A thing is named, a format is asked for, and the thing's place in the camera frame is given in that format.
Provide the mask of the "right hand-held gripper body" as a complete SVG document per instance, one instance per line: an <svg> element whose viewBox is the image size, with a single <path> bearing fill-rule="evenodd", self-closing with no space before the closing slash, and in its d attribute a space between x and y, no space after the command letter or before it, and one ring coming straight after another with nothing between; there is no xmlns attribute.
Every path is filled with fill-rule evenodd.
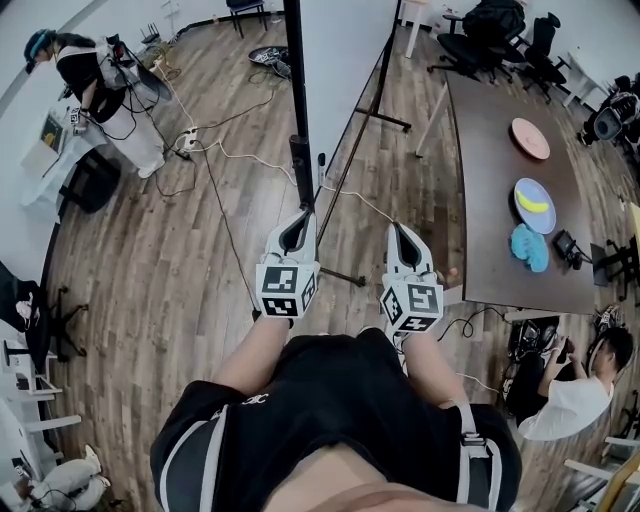
<svg viewBox="0 0 640 512"><path fill-rule="evenodd" d="M428 332L443 317L443 287L434 272L383 276L380 298L387 334Z"/></svg>

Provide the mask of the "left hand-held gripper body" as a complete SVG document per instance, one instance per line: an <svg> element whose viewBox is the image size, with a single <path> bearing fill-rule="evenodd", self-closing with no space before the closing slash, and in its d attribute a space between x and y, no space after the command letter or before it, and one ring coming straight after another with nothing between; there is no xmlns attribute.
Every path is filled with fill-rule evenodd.
<svg viewBox="0 0 640 512"><path fill-rule="evenodd" d="M256 296L263 316L301 319L318 290L320 264L268 253L256 265Z"/></svg>

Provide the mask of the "white whiteboard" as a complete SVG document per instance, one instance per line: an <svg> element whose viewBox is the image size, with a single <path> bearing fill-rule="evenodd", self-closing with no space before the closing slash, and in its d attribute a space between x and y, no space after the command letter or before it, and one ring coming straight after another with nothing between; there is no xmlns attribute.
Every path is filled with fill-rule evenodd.
<svg viewBox="0 0 640 512"><path fill-rule="evenodd" d="M283 0L297 131L289 138L300 207L314 211L352 117L411 124L380 113L402 0Z"/></svg>

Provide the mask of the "person's left forearm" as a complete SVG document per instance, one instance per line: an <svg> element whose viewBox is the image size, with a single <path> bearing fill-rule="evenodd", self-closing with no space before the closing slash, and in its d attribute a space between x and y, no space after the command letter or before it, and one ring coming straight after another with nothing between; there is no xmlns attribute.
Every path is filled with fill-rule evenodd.
<svg viewBox="0 0 640 512"><path fill-rule="evenodd" d="M213 378L218 385L253 396L269 383L289 337L286 318L259 317Z"/></svg>

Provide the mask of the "person's right forearm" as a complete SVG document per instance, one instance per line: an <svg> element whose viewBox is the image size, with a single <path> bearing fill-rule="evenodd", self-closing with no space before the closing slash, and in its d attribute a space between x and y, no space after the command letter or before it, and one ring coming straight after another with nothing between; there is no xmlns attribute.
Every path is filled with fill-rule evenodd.
<svg viewBox="0 0 640 512"><path fill-rule="evenodd" d="M454 403L468 402L460 376L449 365L431 333L409 334L402 350L409 380L428 403L449 408Z"/></svg>

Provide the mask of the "dark brown table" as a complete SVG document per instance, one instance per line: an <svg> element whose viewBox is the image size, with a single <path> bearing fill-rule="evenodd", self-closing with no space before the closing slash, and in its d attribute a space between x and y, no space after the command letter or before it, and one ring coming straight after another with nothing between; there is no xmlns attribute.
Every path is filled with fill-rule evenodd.
<svg viewBox="0 0 640 512"><path fill-rule="evenodd" d="M567 230L581 249L590 247L589 218L556 121L496 87L448 73L417 156L425 155L445 113L452 116L458 143L465 220L463 282L445 290L445 305L515 307L525 318L591 314L595 286L589 267L569 270L552 254L547 270L533 273L510 250L518 221L514 187L521 178L538 181L555 206L556 227ZM510 135L517 117L541 130L550 144L548 159L536 160L517 147Z"/></svg>

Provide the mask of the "blue cloth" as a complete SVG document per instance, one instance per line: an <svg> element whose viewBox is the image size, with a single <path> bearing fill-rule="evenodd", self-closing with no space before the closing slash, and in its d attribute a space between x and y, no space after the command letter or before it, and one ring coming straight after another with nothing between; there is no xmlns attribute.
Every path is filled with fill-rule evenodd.
<svg viewBox="0 0 640 512"><path fill-rule="evenodd" d="M526 224L517 225L510 236L512 254L534 273L544 272L549 265L549 250L544 237Z"/></svg>

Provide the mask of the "person's black shirt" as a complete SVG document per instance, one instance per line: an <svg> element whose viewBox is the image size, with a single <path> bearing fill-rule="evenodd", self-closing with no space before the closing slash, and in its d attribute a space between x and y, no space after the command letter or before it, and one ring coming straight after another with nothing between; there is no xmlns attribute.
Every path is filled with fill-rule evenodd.
<svg viewBox="0 0 640 512"><path fill-rule="evenodd" d="M376 328L293 338L251 395L190 383L151 449L155 495L164 512L262 512L300 461L333 445L390 482L457 497L460 412L423 400Z"/></svg>

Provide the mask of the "yellow banana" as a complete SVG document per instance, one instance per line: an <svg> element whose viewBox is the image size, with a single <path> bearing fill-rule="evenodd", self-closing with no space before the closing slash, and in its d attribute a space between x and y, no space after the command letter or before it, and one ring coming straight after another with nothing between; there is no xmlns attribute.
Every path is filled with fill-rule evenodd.
<svg viewBox="0 0 640 512"><path fill-rule="evenodd" d="M515 190L516 198L520 206L531 213L542 214L549 209L549 204L546 202L534 202L527 198L519 189Z"/></svg>

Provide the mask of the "light blue plate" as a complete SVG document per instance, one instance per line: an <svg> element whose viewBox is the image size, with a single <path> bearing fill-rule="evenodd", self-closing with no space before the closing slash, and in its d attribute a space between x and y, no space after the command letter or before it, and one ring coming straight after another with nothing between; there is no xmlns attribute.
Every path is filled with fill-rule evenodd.
<svg viewBox="0 0 640 512"><path fill-rule="evenodd" d="M517 201L515 190L519 189L527 198L534 202L546 202L549 209L542 214L534 214L524 210ZM552 233L556 225L556 211L551 196L546 189L531 178L521 178L514 185L513 199L515 208L523 222L534 232L542 235Z"/></svg>

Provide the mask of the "black bag under table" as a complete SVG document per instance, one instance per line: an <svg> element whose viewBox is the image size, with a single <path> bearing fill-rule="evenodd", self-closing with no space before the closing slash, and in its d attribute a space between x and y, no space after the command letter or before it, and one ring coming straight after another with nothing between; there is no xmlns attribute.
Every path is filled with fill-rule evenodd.
<svg viewBox="0 0 640 512"><path fill-rule="evenodd" d="M503 382L507 411L518 424L534 416L546 404L538 394L557 333L559 318L543 317L516 321L509 338L508 358L515 373Z"/></svg>

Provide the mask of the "small black monitor device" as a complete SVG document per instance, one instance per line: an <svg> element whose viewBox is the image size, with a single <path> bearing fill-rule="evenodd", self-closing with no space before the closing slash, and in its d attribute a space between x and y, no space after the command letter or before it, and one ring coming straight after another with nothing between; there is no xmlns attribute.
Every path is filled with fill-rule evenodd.
<svg viewBox="0 0 640 512"><path fill-rule="evenodd" d="M584 262L584 254L576 240L566 230L559 231L553 238L556 253L570 269L580 270Z"/></svg>

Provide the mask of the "pink plate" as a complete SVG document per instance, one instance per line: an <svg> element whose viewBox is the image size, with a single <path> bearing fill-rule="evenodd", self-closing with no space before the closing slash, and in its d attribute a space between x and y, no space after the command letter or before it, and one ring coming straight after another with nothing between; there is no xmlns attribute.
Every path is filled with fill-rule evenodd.
<svg viewBox="0 0 640 512"><path fill-rule="evenodd" d="M531 121L516 117L511 121L511 133L517 144L531 157L547 160L550 145L541 130Z"/></svg>

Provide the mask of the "black chair with star base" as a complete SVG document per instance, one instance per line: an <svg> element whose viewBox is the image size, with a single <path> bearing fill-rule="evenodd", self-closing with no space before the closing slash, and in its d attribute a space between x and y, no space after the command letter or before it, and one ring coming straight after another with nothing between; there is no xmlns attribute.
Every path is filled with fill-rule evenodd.
<svg viewBox="0 0 640 512"><path fill-rule="evenodd" d="M605 248L591 245L594 283L605 286L615 278L623 277L623 292L620 301L625 301L630 284L640 288L640 247L637 238L633 236L627 245L618 246L613 240L607 239L606 246L614 252L606 254Z"/></svg>

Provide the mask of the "yellow table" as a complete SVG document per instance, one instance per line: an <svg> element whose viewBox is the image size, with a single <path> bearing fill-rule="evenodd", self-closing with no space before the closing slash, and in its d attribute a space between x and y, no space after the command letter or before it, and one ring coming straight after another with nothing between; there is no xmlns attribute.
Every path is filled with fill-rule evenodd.
<svg viewBox="0 0 640 512"><path fill-rule="evenodd" d="M640 206L629 202L627 205L629 214L629 222L632 227L633 235L637 246L638 259L640 260Z"/></svg>

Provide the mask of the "black office chair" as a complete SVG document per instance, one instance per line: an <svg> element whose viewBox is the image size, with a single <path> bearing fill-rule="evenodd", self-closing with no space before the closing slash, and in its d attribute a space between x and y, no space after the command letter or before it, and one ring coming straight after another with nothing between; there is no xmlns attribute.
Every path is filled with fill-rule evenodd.
<svg viewBox="0 0 640 512"><path fill-rule="evenodd" d="M556 31L561 27L559 18L551 12L544 17L538 17L533 23L533 40L527 43L524 52L527 66L523 74L530 79L530 83L523 89L528 91L536 85L545 98L545 103L549 105L552 101L549 93L553 85L564 85L567 81L561 72L563 67L570 68L570 65L563 59L558 58L554 63L550 58L552 43Z"/></svg>
<svg viewBox="0 0 640 512"><path fill-rule="evenodd" d="M480 0L464 16L444 14L443 19L449 29L436 40L445 53L427 72L454 71L478 82L482 72L489 75L490 84L509 53L509 43L526 28L525 9L517 0Z"/></svg>

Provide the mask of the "blue chair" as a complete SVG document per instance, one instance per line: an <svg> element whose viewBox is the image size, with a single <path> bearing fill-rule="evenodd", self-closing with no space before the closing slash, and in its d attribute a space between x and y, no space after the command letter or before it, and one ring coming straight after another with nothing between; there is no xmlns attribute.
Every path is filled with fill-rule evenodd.
<svg viewBox="0 0 640 512"><path fill-rule="evenodd" d="M230 11L231 20L234 29L241 38L244 38L244 32L241 25L240 15L251 10L255 10L257 16L262 23L264 30L267 31L266 12L264 8L264 0L225 0Z"/></svg>

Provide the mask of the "black swivel chair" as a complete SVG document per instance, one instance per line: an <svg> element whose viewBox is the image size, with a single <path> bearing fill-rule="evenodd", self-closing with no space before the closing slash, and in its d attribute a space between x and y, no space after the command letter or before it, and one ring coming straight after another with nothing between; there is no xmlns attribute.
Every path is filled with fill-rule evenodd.
<svg viewBox="0 0 640 512"><path fill-rule="evenodd" d="M73 342L67 332L67 324L78 312L87 311L89 305L78 305L64 314L63 298L68 292L66 286L59 287L56 300L50 305L44 288L35 281L18 279L0 262L0 320L24 335L24 351L29 354L37 370L43 368L51 343L55 345L55 354L60 362L69 360L62 351L64 343L77 356L87 355L84 348Z"/></svg>

